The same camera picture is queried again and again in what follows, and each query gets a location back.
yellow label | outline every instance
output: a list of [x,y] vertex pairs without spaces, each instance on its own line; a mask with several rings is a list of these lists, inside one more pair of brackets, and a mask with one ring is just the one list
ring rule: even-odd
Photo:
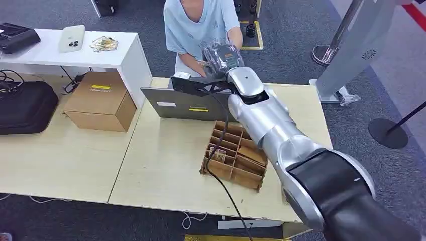
[[92,85],[92,88],[95,89],[111,89],[109,86],[102,86],[102,85]]
[[208,109],[189,109],[189,111],[208,112]]

cardboard divider tray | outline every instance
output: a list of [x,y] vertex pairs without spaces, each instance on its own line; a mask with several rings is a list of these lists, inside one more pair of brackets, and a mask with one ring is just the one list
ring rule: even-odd
[[[225,123],[217,120],[206,148],[200,173],[208,174],[206,161],[210,149],[215,147],[223,134]],[[225,151],[224,160],[211,159],[208,168],[217,177],[255,189],[259,192],[267,169],[267,158],[257,148],[246,130],[236,124],[228,124],[227,131],[218,149]]]

gray laptop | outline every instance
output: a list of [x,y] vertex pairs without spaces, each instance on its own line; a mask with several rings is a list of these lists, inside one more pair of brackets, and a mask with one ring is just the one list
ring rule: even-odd
[[[164,88],[141,88],[141,91],[161,118],[225,121],[222,107],[212,96],[199,97]],[[228,120],[236,122],[228,111],[230,94],[220,92],[215,97],[226,109]]]

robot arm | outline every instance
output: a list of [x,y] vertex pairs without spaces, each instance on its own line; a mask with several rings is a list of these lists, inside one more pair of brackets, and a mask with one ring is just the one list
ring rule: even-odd
[[174,90],[198,96],[231,90],[231,115],[265,151],[287,201],[306,226],[323,232],[328,241],[422,239],[375,201],[373,180],[356,159],[323,147],[297,128],[275,93],[251,68],[241,67],[235,48],[216,46],[204,55],[213,67],[212,79],[176,73]]

cardboard box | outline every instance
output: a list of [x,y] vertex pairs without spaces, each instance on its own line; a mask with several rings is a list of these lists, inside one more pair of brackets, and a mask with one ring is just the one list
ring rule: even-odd
[[80,128],[126,132],[136,107],[118,73],[89,72],[64,113]]

